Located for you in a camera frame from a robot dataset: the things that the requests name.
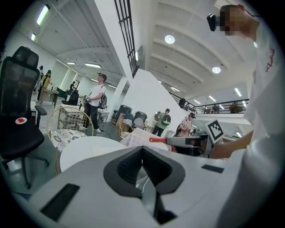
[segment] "chair armrest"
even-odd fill
[[[41,114],[41,116],[45,116],[47,114],[46,110],[40,105],[36,105],[35,109],[38,111],[39,114]]]

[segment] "orange handle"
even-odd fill
[[[151,143],[164,143],[166,144],[167,138],[150,138]]]

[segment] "black mesh office chair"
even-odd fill
[[[68,101],[61,101],[61,102],[63,104],[65,104],[65,105],[75,105],[75,106],[77,106],[78,98],[79,98],[78,90],[74,90],[72,92],[72,94],[70,95],[70,98],[69,98]]]
[[[40,76],[37,69],[39,56],[25,47],[19,47],[12,57],[3,61],[0,77],[0,123],[1,123],[1,157],[5,169],[7,163],[21,157],[22,171],[27,189],[31,187],[27,181],[25,157],[38,159],[49,166],[47,159],[31,156],[28,153],[41,145],[44,136],[39,130],[41,115],[46,111],[35,106],[38,111],[37,124],[31,119],[31,96],[33,88]],[[16,124],[18,118],[27,118],[27,122]]]

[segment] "recessed light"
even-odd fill
[[[238,90],[238,88],[235,88],[235,91],[236,91],[237,94],[241,97],[241,93],[240,93],[240,91]]]
[[[36,35],[33,33],[32,36],[31,36],[31,40],[34,41],[35,38],[36,38]]]
[[[172,90],[176,90],[176,91],[178,91],[178,92],[180,92],[180,90],[178,90],[178,89],[176,89],[176,88],[174,88],[174,87],[170,87]]]
[[[49,5],[44,5],[44,7],[41,10],[41,13],[39,15],[39,17],[37,18],[37,24],[41,25],[41,22],[43,21],[45,15],[47,14],[47,12],[49,11],[50,7]]]
[[[209,98],[211,98],[212,101],[216,102],[216,100],[212,96],[209,96]]]
[[[214,66],[213,69],[212,69],[212,71],[213,71],[214,73],[220,73],[220,72],[221,72],[221,68],[218,67],[218,66]]]
[[[164,38],[165,42],[167,42],[168,44],[173,44],[175,42],[175,38],[172,36],[172,35],[167,35],[165,38]]]
[[[100,65],[98,64],[92,64],[92,63],[85,63],[86,66],[91,66],[91,67],[96,67],[96,68],[101,68]]]

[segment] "round ceiling light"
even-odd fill
[[[213,69],[212,69],[212,71],[213,71],[214,73],[220,73],[220,72],[221,72],[221,68],[218,67],[218,66],[214,66]]]
[[[165,42],[167,42],[168,44],[173,44],[175,42],[175,38],[172,35],[167,35],[164,38]]]

